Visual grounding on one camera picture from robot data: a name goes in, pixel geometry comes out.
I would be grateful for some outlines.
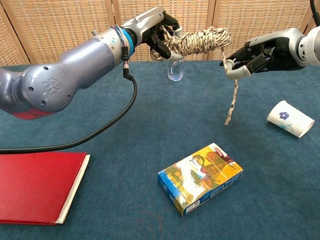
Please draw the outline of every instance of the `coiled rope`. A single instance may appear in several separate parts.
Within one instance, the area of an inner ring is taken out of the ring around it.
[[[226,28],[214,28],[209,27],[206,30],[202,30],[196,33],[187,32],[182,37],[171,36],[164,26],[161,26],[164,32],[163,43],[174,53],[181,54],[182,56],[208,53],[209,51],[214,51],[216,48],[221,49],[222,62],[224,70],[227,72],[226,64],[226,54],[225,47],[231,44],[231,35]],[[164,61],[166,60],[154,49],[150,51],[150,56],[152,60]],[[227,112],[227,118],[224,122],[224,126],[227,126],[231,121],[232,112],[235,109],[236,97],[238,92],[238,80],[234,80],[234,90],[232,96],[231,106]]]

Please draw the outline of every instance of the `paper cup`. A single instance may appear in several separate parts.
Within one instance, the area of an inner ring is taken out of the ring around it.
[[[288,104],[285,100],[275,105],[266,120],[298,138],[306,134],[315,123],[313,119]]]

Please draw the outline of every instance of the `red book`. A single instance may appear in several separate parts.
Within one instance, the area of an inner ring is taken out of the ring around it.
[[[0,154],[0,223],[62,224],[89,158],[84,152]]]

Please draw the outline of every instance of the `colorful box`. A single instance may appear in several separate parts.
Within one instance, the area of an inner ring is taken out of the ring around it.
[[[158,173],[158,182],[182,216],[238,180],[243,169],[212,143]]]

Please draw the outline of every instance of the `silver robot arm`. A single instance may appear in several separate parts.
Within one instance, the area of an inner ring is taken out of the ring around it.
[[[320,65],[320,26],[312,29],[307,36],[297,28],[290,28],[254,37],[229,56],[226,65],[226,75],[230,79]]]
[[[181,32],[177,20],[163,7],[155,7],[118,28],[127,53],[119,30],[110,28],[100,34],[93,31],[92,38],[61,54],[56,63],[33,65],[23,72],[0,67],[0,109],[27,120],[59,112],[78,89],[90,87],[120,63],[127,63],[140,44],[148,44],[166,59],[182,57],[161,41],[161,25],[172,28],[173,34]]]

